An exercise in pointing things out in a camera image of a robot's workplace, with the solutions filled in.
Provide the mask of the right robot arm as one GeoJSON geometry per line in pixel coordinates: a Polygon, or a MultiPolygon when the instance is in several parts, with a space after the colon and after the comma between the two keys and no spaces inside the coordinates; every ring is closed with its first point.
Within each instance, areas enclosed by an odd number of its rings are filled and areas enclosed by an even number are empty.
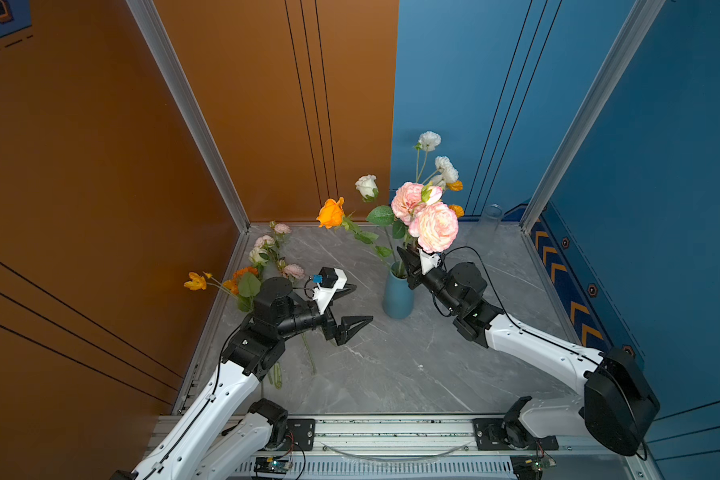
{"type": "Polygon", "coordinates": [[[462,337],[513,356],[571,389],[571,395],[553,400],[519,398],[501,420],[501,442],[526,450],[548,437],[573,436],[591,438],[626,457],[644,449],[660,402],[631,354],[584,347],[521,322],[501,303],[484,299],[493,284],[472,262],[446,270],[437,254],[404,247],[398,253],[409,287],[424,286],[462,337]]]}

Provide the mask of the clear glass vase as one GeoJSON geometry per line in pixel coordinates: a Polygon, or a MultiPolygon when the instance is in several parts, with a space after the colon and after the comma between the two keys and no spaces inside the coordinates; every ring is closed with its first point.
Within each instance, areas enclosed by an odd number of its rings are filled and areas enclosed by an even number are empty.
{"type": "Polygon", "coordinates": [[[498,204],[485,206],[480,219],[470,231],[467,245],[480,255],[488,255],[492,250],[502,218],[503,210],[498,204]]]}

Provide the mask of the teal ceramic vase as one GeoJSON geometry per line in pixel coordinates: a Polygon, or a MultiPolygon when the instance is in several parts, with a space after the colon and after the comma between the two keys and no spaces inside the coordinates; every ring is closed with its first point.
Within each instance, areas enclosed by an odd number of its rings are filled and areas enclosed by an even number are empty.
{"type": "Polygon", "coordinates": [[[409,288],[407,274],[401,261],[388,270],[382,308],[393,319],[405,319],[413,311],[414,292],[409,288]]]}

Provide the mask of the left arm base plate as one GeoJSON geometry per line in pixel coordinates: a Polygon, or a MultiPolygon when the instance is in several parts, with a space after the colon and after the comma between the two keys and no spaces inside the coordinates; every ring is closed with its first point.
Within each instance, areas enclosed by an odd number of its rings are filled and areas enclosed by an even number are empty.
{"type": "Polygon", "coordinates": [[[311,452],[314,448],[316,421],[312,418],[287,419],[277,423],[261,451],[311,452]]]}

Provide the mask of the yellow rose stem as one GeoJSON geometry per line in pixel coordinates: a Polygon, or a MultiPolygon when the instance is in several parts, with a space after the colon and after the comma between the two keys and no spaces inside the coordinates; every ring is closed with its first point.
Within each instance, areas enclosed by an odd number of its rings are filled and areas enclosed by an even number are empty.
{"type": "Polygon", "coordinates": [[[340,197],[338,200],[331,198],[326,200],[316,218],[316,220],[319,222],[319,227],[325,229],[344,229],[346,232],[350,233],[355,240],[366,246],[371,247],[376,256],[385,265],[391,267],[393,262],[392,250],[389,247],[381,246],[378,243],[378,234],[368,230],[364,230],[358,224],[356,224],[349,216],[347,216],[344,212],[343,205],[343,197],[340,197]]]}

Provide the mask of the white ranunculus flower stem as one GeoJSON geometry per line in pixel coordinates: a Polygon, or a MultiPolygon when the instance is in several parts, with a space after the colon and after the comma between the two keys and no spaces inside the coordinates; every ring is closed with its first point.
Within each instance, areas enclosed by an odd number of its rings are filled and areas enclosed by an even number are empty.
{"type": "Polygon", "coordinates": [[[434,168],[427,169],[429,157],[441,145],[442,137],[434,131],[425,131],[419,135],[414,145],[416,153],[415,181],[417,183],[431,184],[449,191],[459,192],[463,184],[459,178],[459,171],[447,156],[434,156],[434,168]]]}

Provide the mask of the pink carnation flower stem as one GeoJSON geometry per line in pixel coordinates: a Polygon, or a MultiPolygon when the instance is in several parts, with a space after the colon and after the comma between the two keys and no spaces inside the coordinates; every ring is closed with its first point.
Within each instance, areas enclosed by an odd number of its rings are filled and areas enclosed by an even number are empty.
{"type": "Polygon", "coordinates": [[[431,184],[405,182],[390,204],[394,215],[392,237],[401,247],[423,249],[427,253],[448,250],[459,233],[459,218],[443,199],[443,188],[431,184]]]}

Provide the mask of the small pink rose spray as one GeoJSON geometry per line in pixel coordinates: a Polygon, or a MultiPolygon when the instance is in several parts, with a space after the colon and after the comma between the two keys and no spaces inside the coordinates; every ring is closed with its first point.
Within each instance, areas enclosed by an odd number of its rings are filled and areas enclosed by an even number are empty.
{"type": "Polygon", "coordinates": [[[304,269],[298,264],[290,263],[282,254],[292,229],[287,224],[277,221],[270,221],[268,226],[271,232],[258,237],[249,252],[251,265],[259,271],[260,277],[263,276],[267,266],[273,266],[278,275],[288,279],[292,284],[297,280],[304,280],[306,278],[304,269]]]}

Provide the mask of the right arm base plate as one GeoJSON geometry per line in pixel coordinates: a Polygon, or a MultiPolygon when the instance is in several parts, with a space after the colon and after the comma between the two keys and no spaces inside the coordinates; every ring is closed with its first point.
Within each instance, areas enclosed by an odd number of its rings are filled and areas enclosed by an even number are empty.
{"type": "Polygon", "coordinates": [[[479,451],[526,451],[536,447],[551,451],[559,449],[555,436],[533,437],[519,422],[485,417],[473,419],[472,426],[479,451]]]}

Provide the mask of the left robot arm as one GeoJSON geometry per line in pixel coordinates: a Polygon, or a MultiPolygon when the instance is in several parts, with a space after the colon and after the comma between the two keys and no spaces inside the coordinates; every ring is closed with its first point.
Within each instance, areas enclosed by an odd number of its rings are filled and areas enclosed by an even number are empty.
{"type": "Polygon", "coordinates": [[[305,299],[285,278],[265,280],[252,310],[228,337],[216,371],[189,410],[168,435],[130,471],[115,479],[226,479],[257,451],[280,446],[288,413],[269,401],[255,402],[232,429],[224,427],[285,351],[287,340],[319,329],[326,340],[345,344],[372,316],[335,319],[330,306],[356,287],[338,268],[324,267],[313,276],[305,299]]]}

